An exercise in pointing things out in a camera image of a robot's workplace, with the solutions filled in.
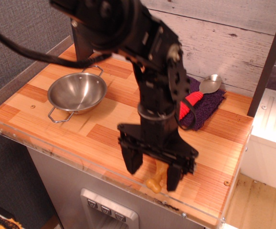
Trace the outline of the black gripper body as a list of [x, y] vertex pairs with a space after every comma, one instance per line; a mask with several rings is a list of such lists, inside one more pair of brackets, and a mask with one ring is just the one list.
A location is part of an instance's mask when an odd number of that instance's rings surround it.
[[159, 114], [140, 104], [138, 114], [140, 124], [117, 126], [120, 146], [138, 146], [143, 154], [180, 167], [182, 174], [193, 174], [199, 153], [180, 137], [175, 112]]

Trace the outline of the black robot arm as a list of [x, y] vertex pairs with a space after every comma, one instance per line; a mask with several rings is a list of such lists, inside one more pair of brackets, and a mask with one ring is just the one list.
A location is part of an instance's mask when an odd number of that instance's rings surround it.
[[152, 16], [139, 0], [52, 0], [50, 5], [84, 28], [83, 37], [103, 54], [132, 63], [139, 88], [140, 124], [119, 124], [119, 144], [127, 170], [134, 174], [149, 155], [167, 163], [167, 190], [195, 171], [197, 150], [179, 135], [180, 107], [190, 79], [178, 36]]

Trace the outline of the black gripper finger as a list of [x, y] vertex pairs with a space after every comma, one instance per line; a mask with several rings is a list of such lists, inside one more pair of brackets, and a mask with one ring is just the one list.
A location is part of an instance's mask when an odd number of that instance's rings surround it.
[[122, 156], [130, 174], [135, 174], [143, 163], [143, 153], [138, 146], [122, 146]]
[[181, 168], [176, 165], [169, 165], [167, 170], [167, 191], [175, 191], [180, 181]]

